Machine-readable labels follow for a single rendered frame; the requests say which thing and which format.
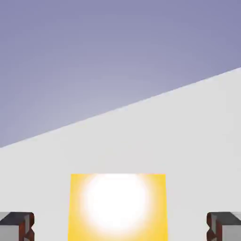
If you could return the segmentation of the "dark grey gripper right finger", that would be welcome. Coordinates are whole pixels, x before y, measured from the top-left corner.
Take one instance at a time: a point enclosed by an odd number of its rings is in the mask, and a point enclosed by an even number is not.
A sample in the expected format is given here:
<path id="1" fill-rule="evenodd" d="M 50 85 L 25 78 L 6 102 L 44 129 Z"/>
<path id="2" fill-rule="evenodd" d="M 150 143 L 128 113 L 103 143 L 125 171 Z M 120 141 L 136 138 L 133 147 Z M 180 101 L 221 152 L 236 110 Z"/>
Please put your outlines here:
<path id="1" fill-rule="evenodd" d="M 207 241 L 241 241 L 241 212 L 209 212 Z"/>

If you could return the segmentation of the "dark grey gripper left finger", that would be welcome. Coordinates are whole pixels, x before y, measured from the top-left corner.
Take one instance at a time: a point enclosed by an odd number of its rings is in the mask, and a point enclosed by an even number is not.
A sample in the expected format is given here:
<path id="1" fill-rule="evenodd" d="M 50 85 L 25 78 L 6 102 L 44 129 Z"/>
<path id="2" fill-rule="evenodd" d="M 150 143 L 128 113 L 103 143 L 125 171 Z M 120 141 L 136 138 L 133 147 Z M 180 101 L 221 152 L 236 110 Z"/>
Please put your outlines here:
<path id="1" fill-rule="evenodd" d="M 0 241 L 35 241 L 32 212 L 0 212 Z"/>

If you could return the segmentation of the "small yellow cube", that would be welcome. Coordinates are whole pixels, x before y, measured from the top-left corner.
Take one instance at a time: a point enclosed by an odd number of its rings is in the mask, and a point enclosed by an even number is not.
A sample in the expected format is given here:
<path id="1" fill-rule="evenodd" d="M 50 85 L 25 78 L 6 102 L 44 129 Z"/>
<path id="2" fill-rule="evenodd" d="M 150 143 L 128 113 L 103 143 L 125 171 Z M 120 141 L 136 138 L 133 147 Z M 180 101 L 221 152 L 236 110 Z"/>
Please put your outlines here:
<path id="1" fill-rule="evenodd" d="M 68 241 L 168 241 L 164 174 L 72 174 Z"/>

